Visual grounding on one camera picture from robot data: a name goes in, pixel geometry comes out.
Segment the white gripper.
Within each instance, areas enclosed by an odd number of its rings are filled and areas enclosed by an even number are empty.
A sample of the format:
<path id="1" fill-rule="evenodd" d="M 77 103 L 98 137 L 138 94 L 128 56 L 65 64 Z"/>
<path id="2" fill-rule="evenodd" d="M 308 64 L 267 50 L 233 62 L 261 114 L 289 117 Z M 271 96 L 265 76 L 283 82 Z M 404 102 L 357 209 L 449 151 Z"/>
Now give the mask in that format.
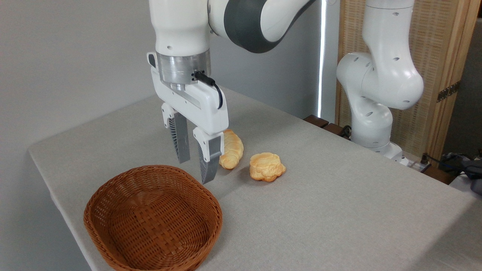
<path id="1" fill-rule="evenodd" d="M 229 126 L 224 93 L 198 77 L 210 79 L 210 52 L 192 56 L 147 54 L 155 92 L 164 101 L 164 126 L 170 131 L 179 163 L 191 159 L 187 119 L 194 123 L 198 142 L 201 183 L 215 178 L 224 154 L 224 134 Z"/>

